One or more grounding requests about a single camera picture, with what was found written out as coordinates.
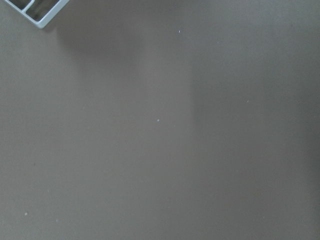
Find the white cup rack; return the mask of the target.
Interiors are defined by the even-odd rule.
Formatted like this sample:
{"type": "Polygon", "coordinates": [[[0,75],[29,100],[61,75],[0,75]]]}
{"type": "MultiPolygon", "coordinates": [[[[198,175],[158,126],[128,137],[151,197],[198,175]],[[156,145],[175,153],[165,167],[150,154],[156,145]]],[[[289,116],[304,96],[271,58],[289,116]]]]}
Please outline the white cup rack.
{"type": "Polygon", "coordinates": [[[43,29],[70,1],[69,0],[4,0],[21,16],[43,29]]]}

